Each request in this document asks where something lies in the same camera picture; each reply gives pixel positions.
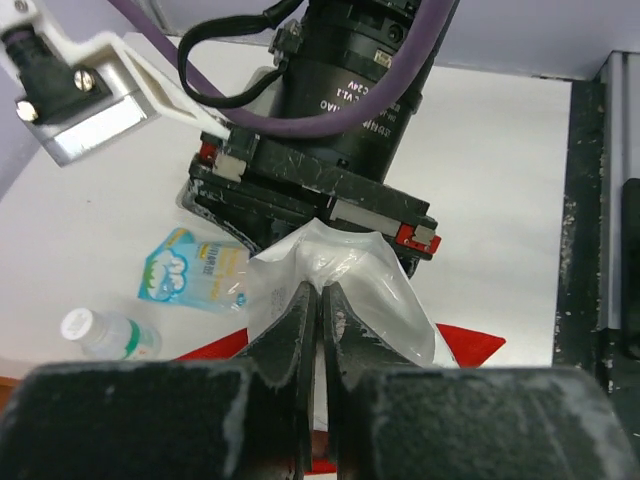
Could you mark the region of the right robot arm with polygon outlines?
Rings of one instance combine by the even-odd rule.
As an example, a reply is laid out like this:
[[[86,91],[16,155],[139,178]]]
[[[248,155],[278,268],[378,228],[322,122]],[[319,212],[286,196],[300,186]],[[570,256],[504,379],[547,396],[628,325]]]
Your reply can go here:
[[[347,232],[377,232],[413,274],[439,246],[426,201],[385,177],[456,13],[454,1],[312,1],[300,20],[281,1],[258,15],[192,27],[177,51],[186,93],[224,106],[187,69],[207,40],[273,30],[273,71],[231,98],[245,109],[275,91],[255,122],[230,119],[230,136],[203,134],[184,207],[258,254],[318,219]]]

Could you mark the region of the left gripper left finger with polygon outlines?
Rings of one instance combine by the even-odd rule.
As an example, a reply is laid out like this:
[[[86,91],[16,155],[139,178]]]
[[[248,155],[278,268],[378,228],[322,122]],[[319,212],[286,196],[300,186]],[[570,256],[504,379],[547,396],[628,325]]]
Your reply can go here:
[[[50,364],[1,419],[5,479],[300,479],[311,465],[318,295],[228,360]]]

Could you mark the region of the red first aid pouch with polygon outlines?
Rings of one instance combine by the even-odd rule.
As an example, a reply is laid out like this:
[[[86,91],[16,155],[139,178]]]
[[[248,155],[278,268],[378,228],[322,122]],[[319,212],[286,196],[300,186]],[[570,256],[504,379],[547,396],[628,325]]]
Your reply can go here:
[[[505,343],[502,337],[457,326],[438,324],[441,335],[461,367],[479,367]],[[248,345],[247,329],[238,330],[219,340],[177,357],[177,360],[228,359]],[[312,467],[305,479],[336,479],[336,467],[328,457],[328,433],[314,430]]]

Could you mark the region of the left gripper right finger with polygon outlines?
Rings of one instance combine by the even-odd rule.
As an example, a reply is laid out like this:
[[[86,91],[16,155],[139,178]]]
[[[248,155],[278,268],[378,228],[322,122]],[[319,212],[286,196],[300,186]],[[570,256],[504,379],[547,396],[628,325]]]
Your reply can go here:
[[[322,294],[329,448],[342,479],[635,479],[611,402],[576,368],[422,368]]]

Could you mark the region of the white gauze pad packet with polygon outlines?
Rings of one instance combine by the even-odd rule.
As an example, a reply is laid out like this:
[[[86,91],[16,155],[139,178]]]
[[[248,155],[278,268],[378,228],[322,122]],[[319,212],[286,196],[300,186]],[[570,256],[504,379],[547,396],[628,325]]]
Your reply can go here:
[[[317,293],[321,322],[309,410],[311,432],[329,430],[329,368],[352,389],[385,367],[455,368],[396,254],[378,233],[346,233],[312,220],[249,263],[248,337],[257,340],[285,314],[299,285]]]

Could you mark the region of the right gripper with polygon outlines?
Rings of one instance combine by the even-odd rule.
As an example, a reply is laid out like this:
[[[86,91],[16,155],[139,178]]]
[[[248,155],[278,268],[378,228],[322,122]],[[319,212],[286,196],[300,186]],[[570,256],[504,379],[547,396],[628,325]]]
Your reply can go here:
[[[242,127],[226,140],[201,135],[180,202],[251,255],[313,219],[380,233],[408,275],[441,243],[427,202]]]

